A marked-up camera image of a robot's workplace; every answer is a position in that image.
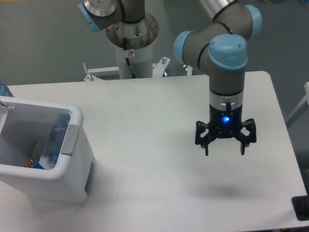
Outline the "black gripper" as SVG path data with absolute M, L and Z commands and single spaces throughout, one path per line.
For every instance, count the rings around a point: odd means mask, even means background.
M 245 148 L 250 143 L 256 143 L 256 124 L 253 118 L 244 122 L 241 121 L 242 105 L 231 112 L 214 108 L 210 105 L 210 121 L 204 123 L 196 122 L 195 144 L 205 149 L 205 155 L 208 156 L 208 145 L 216 138 L 236 138 L 240 141 L 241 155 L 245 154 Z M 249 132 L 245 135 L 241 130 L 245 128 Z

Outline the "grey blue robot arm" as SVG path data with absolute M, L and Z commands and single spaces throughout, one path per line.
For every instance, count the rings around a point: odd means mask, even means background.
M 184 31 L 174 41 L 177 60 L 209 77 L 210 120 L 196 123 L 195 143 L 204 149 L 215 139 L 235 138 L 240 151 L 256 142 L 253 119 L 242 121 L 247 40 L 263 24 L 261 13 L 237 0 L 203 0 L 212 25 L 195 33 Z M 78 10 L 93 32 L 102 31 L 116 47 L 122 79 L 153 76 L 152 55 L 157 20 L 142 0 L 84 0 Z

